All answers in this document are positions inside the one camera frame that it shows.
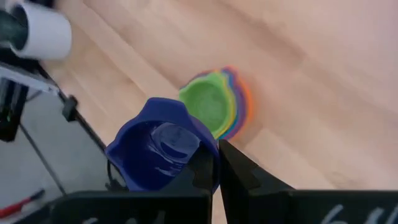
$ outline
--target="stack of colorful cups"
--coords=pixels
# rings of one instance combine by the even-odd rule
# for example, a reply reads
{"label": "stack of colorful cups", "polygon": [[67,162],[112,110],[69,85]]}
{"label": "stack of colorful cups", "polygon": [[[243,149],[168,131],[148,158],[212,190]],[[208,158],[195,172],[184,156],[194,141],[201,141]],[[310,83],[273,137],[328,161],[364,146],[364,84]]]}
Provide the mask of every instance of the stack of colorful cups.
{"label": "stack of colorful cups", "polygon": [[215,139],[231,139],[251,117],[251,94],[232,67],[197,75],[180,89],[179,96]]}

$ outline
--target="wooden floor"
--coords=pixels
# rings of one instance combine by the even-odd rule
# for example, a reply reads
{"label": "wooden floor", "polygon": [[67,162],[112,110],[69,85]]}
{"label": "wooden floor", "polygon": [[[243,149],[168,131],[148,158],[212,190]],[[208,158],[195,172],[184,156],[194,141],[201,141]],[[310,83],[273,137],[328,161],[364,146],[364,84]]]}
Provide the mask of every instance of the wooden floor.
{"label": "wooden floor", "polygon": [[256,113],[232,143],[263,168],[299,189],[398,188],[398,1],[57,2],[73,49],[45,67],[105,144],[148,97],[234,65]]}

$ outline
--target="black cable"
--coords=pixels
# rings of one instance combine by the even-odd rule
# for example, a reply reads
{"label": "black cable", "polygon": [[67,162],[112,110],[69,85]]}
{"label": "black cable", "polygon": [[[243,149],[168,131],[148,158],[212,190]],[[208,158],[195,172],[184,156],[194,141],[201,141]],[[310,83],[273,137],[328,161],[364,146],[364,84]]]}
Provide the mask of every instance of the black cable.
{"label": "black cable", "polygon": [[110,191],[128,191],[129,189],[127,187],[123,187],[119,183],[119,181],[113,178],[111,166],[113,166],[121,176],[120,170],[115,165],[113,165],[110,160],[108,160],[106,162],[106,172],[108,174],[109,183],[105,184],[105,187]]}
{"label": "black cable", "polygon": [[51,168],[50,164],[45,160],[42,152],[39,150],[39,147],[36,145],[36,142],[33,140],[32,136],[30,136],[30,134],[27,132],[26,128],[20,124],[19,125],[21,127],[21,131],[24,133],[26,139],[29,141],[30,145],[33,147],[33,150],[36,152],[36,154],[38,155],[39,159],[42,161],[45,169],[47,169],[47,171],[49,172],[50,176],[53,178],[55,184],[57,185],[58,189],[61,191],[61,193],[63,195],[66,195],[66,191],[63,188],[60,179],[57,177],[57,175],[55,174],[55,172],[53,171],[53,169]]}

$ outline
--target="white cylinder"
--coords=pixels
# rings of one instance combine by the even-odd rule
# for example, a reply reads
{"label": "white cylinder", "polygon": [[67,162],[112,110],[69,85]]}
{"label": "white cylinder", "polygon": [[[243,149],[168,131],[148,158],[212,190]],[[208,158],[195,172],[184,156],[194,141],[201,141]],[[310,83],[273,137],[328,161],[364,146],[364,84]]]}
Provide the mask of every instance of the white cylinder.
{"label": "white cylinder", "polygon": [[39,60],[63,59],[72,47],[72,28],[61,13],[27,1],[17,1],[7,6],[12,14],[21,7],[27,18],[28,36],[21,49],[11,45],[11,50],[21,58]]}

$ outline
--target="black bracket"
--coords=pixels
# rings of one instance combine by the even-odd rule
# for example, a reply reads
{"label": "black bracket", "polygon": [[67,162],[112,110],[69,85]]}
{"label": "black bracket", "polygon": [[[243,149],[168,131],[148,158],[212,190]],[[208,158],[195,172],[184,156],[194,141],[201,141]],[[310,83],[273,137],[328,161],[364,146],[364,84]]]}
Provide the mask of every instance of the black bracket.
{"label": "black bracket", "polygon": [[62,115],[68,121],[75,121],[77,115],[77,100],[74,96],[69,96],[63,104]]}

